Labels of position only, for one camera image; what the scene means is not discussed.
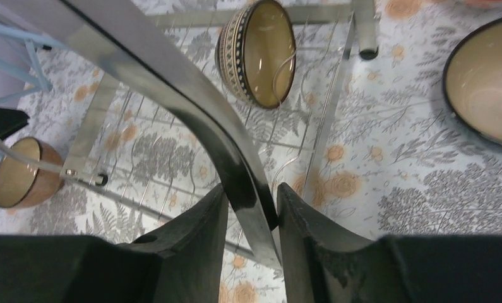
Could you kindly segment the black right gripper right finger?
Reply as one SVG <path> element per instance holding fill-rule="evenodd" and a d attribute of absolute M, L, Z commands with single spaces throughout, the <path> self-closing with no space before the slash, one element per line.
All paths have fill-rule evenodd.
<path fill-rule="evenodd" d="M 357 235 L 277 189 L 288 302 L 502 302 L 502 235 Z"/>

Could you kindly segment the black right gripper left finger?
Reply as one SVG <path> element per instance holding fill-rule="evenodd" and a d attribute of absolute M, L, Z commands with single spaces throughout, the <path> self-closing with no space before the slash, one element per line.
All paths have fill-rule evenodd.
<path fill-rule="evenodd" d="M 217 185 L 130 243 L 0 235 L 0 302 L 216 302 L 227 215 Z"/>

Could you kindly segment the brown speckled bowl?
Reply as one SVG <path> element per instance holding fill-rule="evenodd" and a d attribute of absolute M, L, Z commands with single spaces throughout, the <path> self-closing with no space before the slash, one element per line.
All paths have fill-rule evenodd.
<path fill-rule="evenodd" d="M 24 137 L 11 149 L 36 160 L 62 165 L 55 149 L 34 137 Z M 9 156 L 0 161 L 0 208 L 29 208 L 43 203 L 63 187 L 58 173 L 38 169 Z"/>

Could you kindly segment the steel two-tier dish rack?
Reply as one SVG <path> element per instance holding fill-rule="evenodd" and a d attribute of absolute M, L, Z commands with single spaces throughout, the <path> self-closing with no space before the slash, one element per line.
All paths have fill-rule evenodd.
<path fill-rule="evenodd" d="M 228 23 L 236 10 L 192 11 L 144 15 L 131 1 L 0 1 L 49 34 L 54 47 L 69 48 L 90 60 L 108 76 L 141 93 L 174 114 L 206 149 L 220 177 L 251 250 L 226 243 L 227 249 L 253 261 L 281 269 L 283 257 L 278 214 L 271 189 L 251 137 L 214 84 L 154 25 L 154 19 L 176 27 Z M 328 97 L 315 139 L 306 182 L 313 177 L 317 156 L 324 151 L 337 108 L 354 39 L 366 51 L 378 53 L 374 1 L 352 4 L 289 6 L 294 24 L 324 24 L 347 13 L 349 32 L 335 70 L 335 91 Z"/>

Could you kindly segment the teal blue bowl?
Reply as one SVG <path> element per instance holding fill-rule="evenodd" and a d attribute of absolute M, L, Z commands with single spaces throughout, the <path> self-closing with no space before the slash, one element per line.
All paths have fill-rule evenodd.
<path fill-rule="evenodd" d="M 446 60 L 442 84 L 458 119 L 502 145 L 502 18 L 459 42 Z"/>

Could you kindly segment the orange bowl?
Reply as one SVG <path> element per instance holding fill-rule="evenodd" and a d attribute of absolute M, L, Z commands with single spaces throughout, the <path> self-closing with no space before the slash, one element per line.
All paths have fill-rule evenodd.
<path fill-rule="evenodd" d="M 461 0 L 462 3 L 483 9 L 492 9 L 502 7 L 502 0 Z"/>

